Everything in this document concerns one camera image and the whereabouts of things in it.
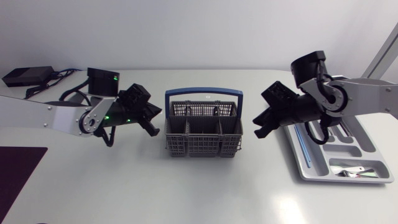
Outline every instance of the white table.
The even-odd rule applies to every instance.
[[[215,86],[242,90],[243,144],[235,158],[171,158],[164,113],[150,137],[138,124],[120,126],[115,143],[47,129],[0,128],[2,146],[48,147],[4,223],[397,223],[398,181],[391,184],[311,182],[300,178],[282,128],[257,139],[252,119],[276,80],[295,89],[290,72],[275,70],[130,70],[119,89],[143,85],[164,108],[165,90]],[[54,101],[86,79],[79,72],[33,98]],[[10,89],[22,96],[25,88]],[[361,116],[390,171],[398,176],[398,121]]]

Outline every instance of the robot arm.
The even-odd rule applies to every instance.
[[[0,126],[50,128],[81,137],[95,135],[109,147],[116,126],[122,124],[139,123],[151,136],[159,133],[150,121],[161,109],[148,102],[150,94],[143,86],[133,84],[118,93],[118,73],[89,68],[88,76],[86,82],[65,92],[60,101],[39,103],[0,96]],[[89,85],[88,93],[80,92],[85,85]],[[64,101],[71,93],[76,94]],[[105,127],[112,127],[110,139]]]
[[[313,52],[292,63],[298,95],[280,82],[266,89],[262,96],[269,108],[253,120],[261,129],[258,138],[266,137],[279,126],[305,123],[308,135],[317,143],[328,140],[327,127],[341,123],[343,116],[369,113],[390,113],[398,119],[398,85],[368,78],[348,79],[327,74],[326,57],[322,51]],[[324,139],[315,139],[309,121],[320,119]]]

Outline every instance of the blue basket handle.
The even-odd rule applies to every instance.
[[[224,95],[231,95],[238,97],[238,112],[237,117],[242,116],[242,104],[243,104],[243,92],[240,90],[232,90],[227,88],[215,88],[215,87],[191,87],[191,88],[179,88],[174,90],[167,90],[165,94],[165,111],[166,118],[170,115],[170,96],[189,94],[189,93],[218,93]]]

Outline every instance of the gray plastic basket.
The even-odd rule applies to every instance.
[[[238,96],[238,107],[228,101],[173,101],[187,93],[220,93]],[[182,88],[165,94],[167,149],[172,157],[234,157],[243,135],[243,94],[224,88]]]

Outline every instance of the spoon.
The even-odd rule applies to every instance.
[[[371,178],[378,178],[377,174],[373,169],[366,170],[364,172],[350,172],[347,170],[343,170],[343,174],[345,177],[371,177]]]
[[[331,171],[334,174],[339,174],[343,170],[347,170],[349,172],[362,172],[365,170],[363,166],[356,166],[356,167],[341,167],[341,166],[330,166]]]

